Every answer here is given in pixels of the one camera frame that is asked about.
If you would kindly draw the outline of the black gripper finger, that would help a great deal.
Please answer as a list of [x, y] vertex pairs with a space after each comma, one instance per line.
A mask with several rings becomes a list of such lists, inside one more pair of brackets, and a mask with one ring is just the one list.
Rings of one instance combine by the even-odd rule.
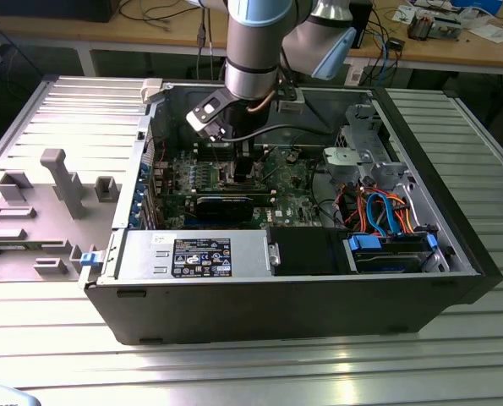
[[254, 142], [242, 141], [234, 146], [234, 181], [243, 183], [254, 164]]

